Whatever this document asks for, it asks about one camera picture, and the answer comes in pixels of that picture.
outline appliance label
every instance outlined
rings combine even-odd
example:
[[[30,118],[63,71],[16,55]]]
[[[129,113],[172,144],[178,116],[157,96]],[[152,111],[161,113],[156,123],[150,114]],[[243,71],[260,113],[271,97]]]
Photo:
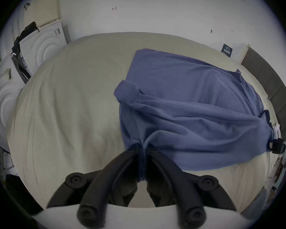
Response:
[[[7,80],[11,80],[11,68],[7,68],[4,71],[4,74],[5,74]]]

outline wire rack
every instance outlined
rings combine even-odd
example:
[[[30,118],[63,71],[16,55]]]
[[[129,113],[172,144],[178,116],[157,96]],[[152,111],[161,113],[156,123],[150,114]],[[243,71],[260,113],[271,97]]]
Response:
[[[10,170],[14,168],[11,154],[0,147],[0,178],[5,181],[5,176],[10,174]]]

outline white wall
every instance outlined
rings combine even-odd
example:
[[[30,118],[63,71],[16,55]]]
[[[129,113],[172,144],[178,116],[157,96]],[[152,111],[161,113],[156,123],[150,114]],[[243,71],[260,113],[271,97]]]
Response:
[[[69,40],[124,31],[181,36],[221,50],[238,61],[249,43],[286,85],[286,36],[263,0],[58,0]],[[19,28],[24,29],[24,0]]]

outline mattress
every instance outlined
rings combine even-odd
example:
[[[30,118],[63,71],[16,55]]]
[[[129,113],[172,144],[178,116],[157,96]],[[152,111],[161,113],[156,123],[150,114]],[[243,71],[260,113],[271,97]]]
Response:
[[[8,121],[7,140],[15,167],[43,208],[68,174],[100,170],[124,151],[119,103],[113,93],[126,78],[136,50],[144,48],[196,58],[229,71],[239,69],[270,111],[271,121],[277,122],[255,77],[203,44],[137,32],[80,38],[43,63],[20,92]],[[267,152],[246,163],[188,172],[216,177],[242,212],[263,187],[276,159]]]

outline white washing machine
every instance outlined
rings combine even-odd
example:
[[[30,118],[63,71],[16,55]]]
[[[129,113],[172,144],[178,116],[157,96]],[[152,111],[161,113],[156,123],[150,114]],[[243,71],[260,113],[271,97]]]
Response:
[[[67,45],[61,20],[53,21],[38,28],[20,42],[20,50],[26,70],[35,74],[47,59]]]
[[[15,101],[24,87],[10,55],[0,63],[0,147],[9,152],[6,125]]]

